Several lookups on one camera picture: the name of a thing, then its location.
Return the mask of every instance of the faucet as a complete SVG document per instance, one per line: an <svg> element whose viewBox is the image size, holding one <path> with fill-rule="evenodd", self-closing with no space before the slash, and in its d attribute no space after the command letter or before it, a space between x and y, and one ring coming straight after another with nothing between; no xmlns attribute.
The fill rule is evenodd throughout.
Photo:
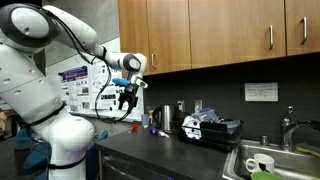
<svg viewBox="0 0 320 180"><path fill-rule="evenodd" d="M302 120L294 122L290 119L290 114L293 112L293 107L289 106L288 111L281 118L280 127L281 127L281 139L280 139L280 148L284 151L293 152L295 150L294 144L292 141L293 132L301 127L302 125L310 125L315 130L320 131L320 122L318 121L310 121L310 120Z"/></svg>

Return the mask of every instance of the electrical outlet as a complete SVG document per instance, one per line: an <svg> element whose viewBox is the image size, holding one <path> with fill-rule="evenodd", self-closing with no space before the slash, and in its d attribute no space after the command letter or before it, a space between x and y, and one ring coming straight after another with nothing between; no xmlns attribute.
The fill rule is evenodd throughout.
<svg viewBox="0 0 320 180"><path fill-rule="evenodd" d="M194 112L198 113L200 109L202 109L202 100L195 100L194 101Z"/></svg>
<svg viewBox="0 0 320 180"><path fill-rule="evenodd" d="M184 106L184 100L178 100L178 108L180 111L184 112L185 111L185 106Z"/></svg>

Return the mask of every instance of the wooden cabinet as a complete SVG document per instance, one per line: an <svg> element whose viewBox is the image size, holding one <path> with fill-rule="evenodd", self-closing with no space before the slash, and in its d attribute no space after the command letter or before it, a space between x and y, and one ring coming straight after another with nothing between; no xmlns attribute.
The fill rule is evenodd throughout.
<svg viewBox="0 0 320 180"><path fill-rule="evenodd" d="M286 55L284 1L190 0L189 8L193 69Z"/></svg>
<svg viewBox="0 0 320 180"><path fill-rule="evenodd" d="M150 74L146 0L118 0L121 52L141 53L148 59Z"/></svg>
<svg viewBox="0 0 320 180"><path fill-rule="evenodd" d="M119 0L121 51L148 59L145 75L191 69L188 0Z"/></svg>
<svg viewBox="0 0 320 180"><path fill-rule="evenodd" d="M151 74L191 69L188 0L148 0Z"/></svg>
<svg viewBox="0 0 320 180"><path fill-rule="evenodd" d="M320 1L286 0L287 55L320 51Z"/></svg>

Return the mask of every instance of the bottle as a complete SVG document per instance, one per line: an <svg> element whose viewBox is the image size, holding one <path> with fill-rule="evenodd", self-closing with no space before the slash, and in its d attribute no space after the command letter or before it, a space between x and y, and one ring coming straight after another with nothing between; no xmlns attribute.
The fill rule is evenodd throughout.
<svg viewBox="0 0 320 180"><path fill-rule="evenodd" d="M153 135L156 135L156 136L164 136L164 137L169 138L169 136L166 133L164 133L163 131L160 131L156 128L150 128L150 133Z"/></svg>

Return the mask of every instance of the cabinet handle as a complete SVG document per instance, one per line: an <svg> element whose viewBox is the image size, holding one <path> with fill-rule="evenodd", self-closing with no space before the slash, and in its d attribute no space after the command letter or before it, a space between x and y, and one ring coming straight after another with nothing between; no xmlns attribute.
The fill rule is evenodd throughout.
<svg viewBox="0 0 320 180"><path fill-rule="evenodd" d="M302 18L302 23L303 23L303 41L301 44L304 44L307 39L308 39L308 34L307 34L307 17Z"/></svg>
<svg viewBox="0 0 320 180"><path fill-rule="evenodd" d="M155 56L156 56L155 54L151 54L151 65L152 65L153 68L156 69L156 66L155 66L155 64L154 64L154 57L155 57Z"/></svg>
<svg viewBox="0 0 320 180"><path fill-rule="evenodd" d="M272 25L269 26L269 31L270 31L270 47L269 47L269 49L271 50L273 48L273 29L272 29Z"/></svg>

